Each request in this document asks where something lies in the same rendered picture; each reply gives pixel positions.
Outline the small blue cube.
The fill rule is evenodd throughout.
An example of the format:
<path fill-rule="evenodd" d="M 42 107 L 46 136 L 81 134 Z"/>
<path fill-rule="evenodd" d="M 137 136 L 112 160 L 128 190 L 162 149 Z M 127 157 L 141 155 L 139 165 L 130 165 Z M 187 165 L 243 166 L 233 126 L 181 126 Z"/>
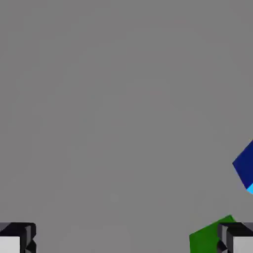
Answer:
<path fill-rule="evenodd" d="M 253 140 L 232 164 L 245 189 L 253 195 Z"/>

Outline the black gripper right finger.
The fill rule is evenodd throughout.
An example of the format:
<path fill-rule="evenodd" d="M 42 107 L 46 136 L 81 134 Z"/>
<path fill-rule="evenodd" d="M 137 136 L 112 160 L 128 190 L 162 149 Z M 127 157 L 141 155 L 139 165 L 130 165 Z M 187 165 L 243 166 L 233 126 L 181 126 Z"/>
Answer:
<path fill-rule="evenodd" d="M 217 253 L 253 253 L 253 231 L 241 222 L 220 223 Z"/>

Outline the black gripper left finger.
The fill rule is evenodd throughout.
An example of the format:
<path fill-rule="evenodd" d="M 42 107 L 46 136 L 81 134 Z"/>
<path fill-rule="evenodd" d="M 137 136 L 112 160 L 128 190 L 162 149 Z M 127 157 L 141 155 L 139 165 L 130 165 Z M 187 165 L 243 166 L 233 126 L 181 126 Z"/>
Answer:
<path fill-rule="evenodd" d="M 0 222 L 0 253 L 37 253 L 33 222 Z"/>

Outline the small green cube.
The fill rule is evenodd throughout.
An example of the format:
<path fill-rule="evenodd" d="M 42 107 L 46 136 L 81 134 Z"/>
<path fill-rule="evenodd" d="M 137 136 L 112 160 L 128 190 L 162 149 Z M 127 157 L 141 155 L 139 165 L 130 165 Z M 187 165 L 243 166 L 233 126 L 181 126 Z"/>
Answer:
<path fill-rule="evenodd" d="M 227 215 L 218 221 L 189 235 L 190 253 L 217 253 L 219 241 L 217 230 L 220 223 L 236 222 L 232 215 Z"/>

